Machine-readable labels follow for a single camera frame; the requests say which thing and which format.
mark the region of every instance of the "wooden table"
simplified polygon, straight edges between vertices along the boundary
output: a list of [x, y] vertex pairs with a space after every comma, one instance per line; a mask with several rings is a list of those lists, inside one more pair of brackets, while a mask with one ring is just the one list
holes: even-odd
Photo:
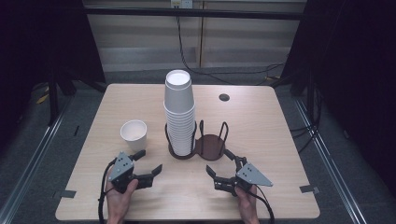
[[[205, 133], [219, 134], [221, 123], [230, 128], [226, 148], [261, 170], [273, 183], [262, 187], [275, 218], [316, 218], [318, 205], [290, 135], [276, 94], [269, 87], [192, 86], [196, 120], [205, 121]], [[222, 93], [228, 102], [219, 99]], [[164, 133], [164, 85], [112, 84], [92, 123], [66, 187], [77, 193], [62, 198], [56, 211], [60, 220], [97, 220], [98, 197], [107, 164], [121, 151], [133, 154], [120, 137], [120, 127], [130, 119], [148, 125], [147, 155], [135, 163], [134, 172], [147, 174], [159, 164], [163, 171], [152, 188], [137, 190], [132, 198], [129, 220], [236, 220], [237, 199], [214, 190], [206, 173], [208, 164], [219, 176], [234, 175], [234, 162], [223, 156], [206, 161], [195, 155], [177, 160], [168, 151]], [[264, 204], [257, 201], [259, 218], [268, 218]], [[104, 216], [107, 217], [106, 203]]]

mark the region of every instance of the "human hand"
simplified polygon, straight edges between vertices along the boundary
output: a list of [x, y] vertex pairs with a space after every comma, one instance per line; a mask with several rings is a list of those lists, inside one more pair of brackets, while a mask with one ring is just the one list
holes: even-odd
[[[251, 187], [250, 192], [257, 194], [257, 188], [255, 185]], [[256, 198], [247, 194], [239, 187], [235, 187], [235, 193], [238, 196], [239, 214], [245, 224], [259, 224], [260, 222], [257, 217], [256, 209]]]
[[129, 209], [131, 196], [136, 190], [138, 184], [137, 179], [133, 179], [129, 184], [127, 190], [121, 194], [116, 191], [113, 184], [109, 181], [106, 182], [106, 200], [108, 219], [107, 224], [122, 223], [126, 213]]

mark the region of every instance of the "white paper cup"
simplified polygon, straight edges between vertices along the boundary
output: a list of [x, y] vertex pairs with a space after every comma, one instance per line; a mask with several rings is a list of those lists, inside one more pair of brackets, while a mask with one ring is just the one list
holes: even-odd
[[148, 127], [145, 122], [133, 119], [122, 125], [120, 134], [133, 152], [146, 149]]
[[191, 79], [189, 73], [174, 70], [166, 76], [165, 108], [172, 113], [183, 114], [194, 107]]

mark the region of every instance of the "gray floor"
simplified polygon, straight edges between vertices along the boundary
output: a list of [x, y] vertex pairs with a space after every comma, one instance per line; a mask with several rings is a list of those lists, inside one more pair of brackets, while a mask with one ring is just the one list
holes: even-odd
[[[206, 69], [206, 72], [235, 72], [246, 69]], [[107, 73], [109, 83], [163, 83], [169, 70], [142, 71], [128, 73]], [[233, 84], [255, 85], [263, 81], [265, 74], [258, 75], [216, 75]], [[210, 76], [191, 74], [195, 85], [226, 84]], [[22, 194], [21, 203], [12, 214], [12, 223], [67, 223], [56, 219], [55, 211], [59, 199], [54, 198], [56, 191], [65, 189], [72, 173], [78, 154], [91, 127], [96, 110], [103, 94], [90, 87], [77, 83], [78, 91], [70, 98], [70, 105], [64, 111], [64, 118], [49, 147], [37, 165], [28, 189]], [[290, 129], [304, 127], [303, 119], [296, 106], [296, 98], [289, 92], [290, 85], [276, 88], [276, 95]], [[8, 151], [0, 159], [0, 206], [2, 211], [23, 175], [26, 165], [35, 154], [42, 136], [48, 129], [49, 101], [37, 105], [35, 101], [44, 89], [32, 92], [31, 103], [21, 120], [19, 131], [8, 146]], [[60, 94], [60, 106], [66, 105], [68, 97]], [[396, 223], [396, 201], [389, 194], [381, 179], [365, 162], [358, 147], [352, 140], [346, 139], [340, 127], [323, 106], [319, 127], [320, 135], [329, 149], [340, 174], [356, 199], [359, 209], [367, 223]], [[295, 139], [297, 148], [301, 148], [309, 139], [306, 133]], [[316, 194], [320, 216], [313, 220], [277, 220], [276, 223], [354, 223], [348, 213], [339, 190], [334, 185], [315, 144], [311, 143], [300, 154], [306, 174], [312, 186], [318, 187]]]

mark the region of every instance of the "white wall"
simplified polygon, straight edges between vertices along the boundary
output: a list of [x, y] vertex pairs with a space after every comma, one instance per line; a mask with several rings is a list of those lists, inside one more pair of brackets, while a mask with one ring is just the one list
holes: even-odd
[[[85, 6], [170, 7], [170, 0], [84, 0]], [[303, 12], [297, 1], [198, 1], [194, 8]], [[105, 72], [183, 67], [173, 17], [89, 15]], [[190, 67], [265, 66], [286, 60], [297, 21], [180, 18]]]

